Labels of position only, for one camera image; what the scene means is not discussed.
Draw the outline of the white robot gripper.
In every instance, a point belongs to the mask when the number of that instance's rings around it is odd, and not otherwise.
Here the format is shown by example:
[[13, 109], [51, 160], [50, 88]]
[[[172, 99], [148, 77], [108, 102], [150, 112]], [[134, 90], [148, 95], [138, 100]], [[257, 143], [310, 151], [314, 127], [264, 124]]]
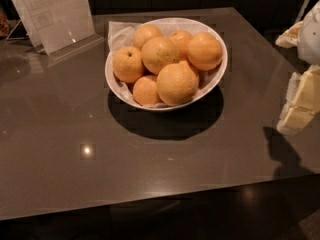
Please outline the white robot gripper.
[[298, 57], [311, 64], [303, 74], [292, 74], [277, 124], [280, 133], [295, 135], [320, 112], [320, 1], [303, 22], [295, 23], [279, 35], [275, 44], [282, 48], [297, 47]]

